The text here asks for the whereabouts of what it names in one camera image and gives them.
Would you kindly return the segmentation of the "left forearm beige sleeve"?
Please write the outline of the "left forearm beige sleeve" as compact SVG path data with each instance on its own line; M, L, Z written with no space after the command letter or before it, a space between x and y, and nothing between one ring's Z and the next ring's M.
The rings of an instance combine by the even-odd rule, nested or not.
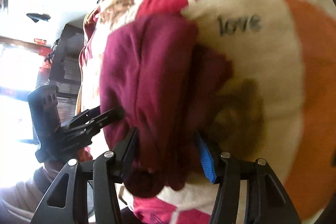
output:
M45 192L64 164L47 161L28 181L1 189L1 223L30 223Z

